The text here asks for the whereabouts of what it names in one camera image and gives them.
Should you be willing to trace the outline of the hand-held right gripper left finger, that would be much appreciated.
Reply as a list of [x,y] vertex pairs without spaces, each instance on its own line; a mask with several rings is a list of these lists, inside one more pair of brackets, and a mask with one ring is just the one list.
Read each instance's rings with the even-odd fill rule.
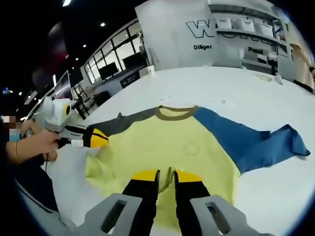
[[121,194],[111,194],[85,217],[85,235],[148,236],[156,215],[160,170],[136,173]]

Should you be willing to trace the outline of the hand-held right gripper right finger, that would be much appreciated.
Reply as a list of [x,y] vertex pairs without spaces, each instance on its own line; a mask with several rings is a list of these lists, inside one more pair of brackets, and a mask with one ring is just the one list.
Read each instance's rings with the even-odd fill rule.
[[224,198],[210,195],[198,175],[176,170],[176,216],[184,236],[247,236],[246,216]]

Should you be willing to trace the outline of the person's left hand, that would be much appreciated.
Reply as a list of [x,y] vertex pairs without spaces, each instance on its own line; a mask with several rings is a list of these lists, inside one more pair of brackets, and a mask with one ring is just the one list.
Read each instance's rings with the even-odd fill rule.
[[47,161],[57,159],[59,134],[49,130],[42,130],[38,134],[21,139],[17,144],[17,157],[19,162],[24,162],[37,155],[43,154]]

